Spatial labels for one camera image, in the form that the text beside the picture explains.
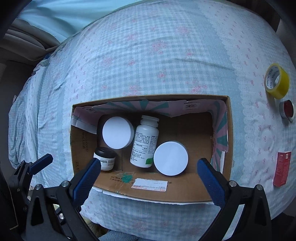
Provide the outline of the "black lid white jar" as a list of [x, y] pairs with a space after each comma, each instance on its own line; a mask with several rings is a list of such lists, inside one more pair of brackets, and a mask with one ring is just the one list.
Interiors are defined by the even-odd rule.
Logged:
[[110, 171], [114, 167], [116, 153], [107, 147], [97, 147], [93, 157], [100, 161], [102, 171]]

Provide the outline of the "white pill bottle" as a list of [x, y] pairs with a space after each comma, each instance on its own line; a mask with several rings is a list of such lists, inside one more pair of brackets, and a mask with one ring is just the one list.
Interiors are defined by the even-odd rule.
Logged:
[[153, 164], [159, 136], [159, 119], [142, 115], [133, 140], [130, 163], [139, 168], [149, 168]]

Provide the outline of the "red carton box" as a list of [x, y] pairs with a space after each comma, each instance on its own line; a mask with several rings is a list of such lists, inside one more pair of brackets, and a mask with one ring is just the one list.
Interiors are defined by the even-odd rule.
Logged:
[[276, 169], [273, 179], [273, 185], [275, 187], [281, 187], [286, 184], [288, 171], [290, 168], [292, 152], [278, 152], [276, 160]]

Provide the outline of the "red lid tin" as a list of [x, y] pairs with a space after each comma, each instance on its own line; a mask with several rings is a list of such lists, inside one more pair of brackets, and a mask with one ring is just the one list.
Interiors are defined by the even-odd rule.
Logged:
[[281, 118], [289, 120], [291, 123], [295, 119], [295, 107], [291, 100], [285, 100], [279, 104], [279, 112]]

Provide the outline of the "yellow tape roll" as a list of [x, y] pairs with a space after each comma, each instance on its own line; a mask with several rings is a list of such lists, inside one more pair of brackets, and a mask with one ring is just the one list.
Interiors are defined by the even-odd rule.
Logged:
[[290, 88], [290, 77], [279, 64], [272, 63], [266, 71], [264, 87], [272, 97], [282, 99]]

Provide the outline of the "cardboard box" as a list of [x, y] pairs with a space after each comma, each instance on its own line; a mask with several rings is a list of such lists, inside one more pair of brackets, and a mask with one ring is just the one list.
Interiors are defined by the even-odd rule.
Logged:
[[224, 95], [146, 95], [74, 104], [73, 171], [96, 157], [94, 186], [149, 201], [209, 201], [198, 161], [229, 179], [233, 156], [230, 98]]

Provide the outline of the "left grey curtain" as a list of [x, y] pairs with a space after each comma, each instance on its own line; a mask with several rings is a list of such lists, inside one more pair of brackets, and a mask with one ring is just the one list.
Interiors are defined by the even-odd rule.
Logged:
[[34, 64], [54, 52], [60, 42], [25, 20], [15, 19], [1, 39], [1, 63]]

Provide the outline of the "checkered bed sheet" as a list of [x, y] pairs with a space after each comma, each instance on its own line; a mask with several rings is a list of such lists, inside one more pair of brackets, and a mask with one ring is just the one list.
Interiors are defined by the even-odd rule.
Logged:
[[230, 97], [234, 151], [231, 179], [261, 184], [271, 217], [295, 198], [295, 157], [287, 183], [273, 186], [278, 152], [295, 153], [295, 123], [284, 121], [263, 79], [278, 63], [295, 67], [271, 26], [223, 1], [146, 1], [115, 11], [65, 40], [41, 61], [9, 112], [13, 167], [49, 153], [51, 165], [32, 184], [57, 186], [73, 177], [72, 106], [80, 102], [152, 94]]

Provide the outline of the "light blue hanging cloth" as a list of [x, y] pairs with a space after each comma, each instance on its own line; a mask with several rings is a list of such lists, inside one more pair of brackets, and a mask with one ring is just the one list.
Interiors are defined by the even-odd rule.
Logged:
[[30, 1], [18, 19], [62, 43], [94, 21], [138, 3], [140, 1]]

